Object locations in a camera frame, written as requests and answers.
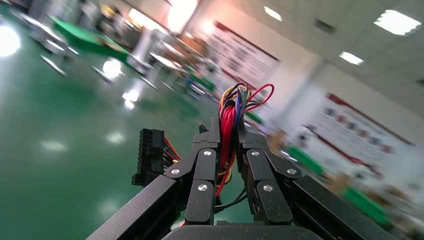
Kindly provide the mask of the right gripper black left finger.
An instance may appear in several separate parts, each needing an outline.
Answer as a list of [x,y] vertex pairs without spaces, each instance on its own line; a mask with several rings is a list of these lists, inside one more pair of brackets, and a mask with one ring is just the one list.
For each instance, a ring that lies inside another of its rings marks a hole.
[[220,127],[211,119],[209,131],[194,136],[191,153],[158,175],[89,240],[162,240],[186,210],[187,224],[214,221],[219,171]]

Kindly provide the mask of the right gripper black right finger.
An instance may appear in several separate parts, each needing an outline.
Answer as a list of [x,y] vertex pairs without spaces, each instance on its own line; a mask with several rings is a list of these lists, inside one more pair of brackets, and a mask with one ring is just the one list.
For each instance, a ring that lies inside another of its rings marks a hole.
[[237,167],[251,213],[273,236],[286,240],[391,240],[393,235],[347,204],[289,160],[271,152],[266,139],[237,135]]

